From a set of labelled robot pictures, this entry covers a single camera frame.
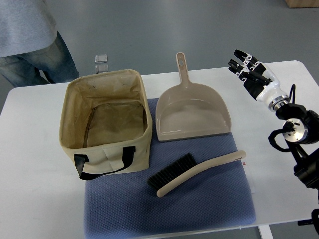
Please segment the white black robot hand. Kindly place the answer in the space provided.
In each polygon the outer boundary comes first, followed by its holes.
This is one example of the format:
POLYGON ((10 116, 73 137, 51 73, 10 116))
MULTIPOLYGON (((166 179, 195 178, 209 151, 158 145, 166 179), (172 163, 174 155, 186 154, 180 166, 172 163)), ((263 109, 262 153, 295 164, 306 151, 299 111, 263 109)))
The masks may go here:
POLYGON ((238 49, 234 55, 241 63, 231 59, 228 69, 243 82, 244 88, 254 100, 263 102, 273 112, 290 101, 280 88, 278 78, 265 63, 238 49))

